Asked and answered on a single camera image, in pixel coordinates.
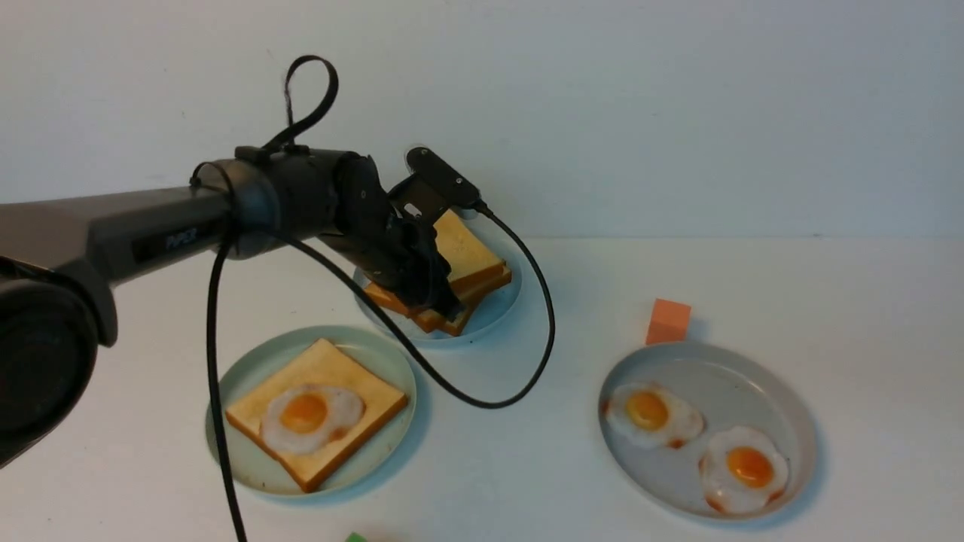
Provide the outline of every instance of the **egg white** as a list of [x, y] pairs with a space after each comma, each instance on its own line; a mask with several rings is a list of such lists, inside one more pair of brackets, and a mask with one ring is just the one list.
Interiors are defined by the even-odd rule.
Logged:
[[[738, 480], [727, 467], [727, 454], [736, 447], [752, 447], [773, 466], [773, 479], [764, 487], [751, 488]], [[790, 467], [773, 441], [752, 427], [737, 425], [712, 435], [700, 460], [700, 483], [707, 502], [726, 514], [748, 514], [764, 508], [780, 497], [787, 487]]]
[[[325, 399], [328, 414], [317, 429], [310, 433], [296, 433], [281, 424], [281, 413], [295, 397], [314, 393]], [[338, 429], [348, 429], [362, 419], [364, 402], [351, 390], [335, 386], [304, 384], [278, 395], [268, 404], [261, 418], [261, 440], [276, 452], [307, 455], [321, 449]]]
[[[666, 405], [669, 418], [659, 429], [647, 431], [633, 423], [626, 413], [627, 401], [637, 392], [654, 393]], [[699, 436], [704, 425], [703, 415], [699, 410], [660, 385], [650, 382], [629, 383], [616, 388], [609, 398], [605, 418], [617, 433], [643, 449], [654, 449], [671, 443], [674, 447], [681, 447]]]

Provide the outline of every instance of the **orange block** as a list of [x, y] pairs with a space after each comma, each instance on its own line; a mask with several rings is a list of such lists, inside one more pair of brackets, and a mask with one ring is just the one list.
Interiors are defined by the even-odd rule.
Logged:
[[653, 304], [653, 315], [650, 316], [646, 344], [686, 340], [691, 311], [692, 308], [683, 303], [657, 298]]

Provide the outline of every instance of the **toast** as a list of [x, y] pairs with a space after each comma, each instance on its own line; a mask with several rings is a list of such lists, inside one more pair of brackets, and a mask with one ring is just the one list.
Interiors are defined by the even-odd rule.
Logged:
[[[505, 262], [486, 247], [452, 210], [435, 223], [436, 246], [452, 270], [448, 283], [460, 299], [468, 290], [502, 275]], [[412, 311], [388, 290], [371, 284], [365, 292], [379, 307], [411, 316]]]
[[[341, 438], [305, 455], [277, 452], [260, 437], [261, 418], [268, 404], [287, 390], [304, 384], [337, 386], [356, 393], [364, 413]], [[405, 408], [408, 397], [326, 339], [319, 339], [288, 365], [228, 406], [225, 416], [238, 431], [281, 463], [305, 493], [318, 489], [349, 457]]]
[[454, 321], [449, 322], [444, 316], [431, 310], [412, 314], [409, 318], [425, 333], [441, 330], [452, 337], [458, 337], [466, 329], [466, 324], [469, 323], [475, 309], [485, 300], [486, 296], [511, 282], [512, 270], [508, 266], [504, 266], [502, 274], [498, 278], [476, 286], [459, 298], [466, 309]]

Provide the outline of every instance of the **white wall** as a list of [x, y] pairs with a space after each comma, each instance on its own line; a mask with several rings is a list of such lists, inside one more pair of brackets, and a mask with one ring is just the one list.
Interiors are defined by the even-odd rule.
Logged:
[[962, 235], [962, 4], [4, 2], [0, 201], [183, 184], [310, 52], [342, 92], [304, 143], [386, 184], [429, 145], [527, 234]]

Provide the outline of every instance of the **white table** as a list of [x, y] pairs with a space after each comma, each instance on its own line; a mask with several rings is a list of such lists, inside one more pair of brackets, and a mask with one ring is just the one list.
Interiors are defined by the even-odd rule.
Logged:
[[[960, 540], [964, 240], [535, 239], [531, 248], [559, 324], [531, 396], [486, 412], [425, 385], [429, 423], [360, 491], [313, 506], [240, 491], [251, 540], [340, 542], [352, 530], [372, 542]], [[212, 259], [118, 289], [120, 341], [101, 351], [80, 404], [0, 471], [0, 539], [232, 540], [203, 438]], [[370, 327], [346, 288], [290, 249], [230, 262], [222, 291], [222, 371], [297, 327]], [[813, 410], [825, 454], [812, 493], [784, 521], [691, 523], [646, 501], [608, 455], [597, 393], [642, 343], [657, 296], [691, 304], [696, 339], [767, 366]], [[428, 357], [474, 393], [512, 393], [546, 330], [537, 289], [522, 302], [498, 333]]]

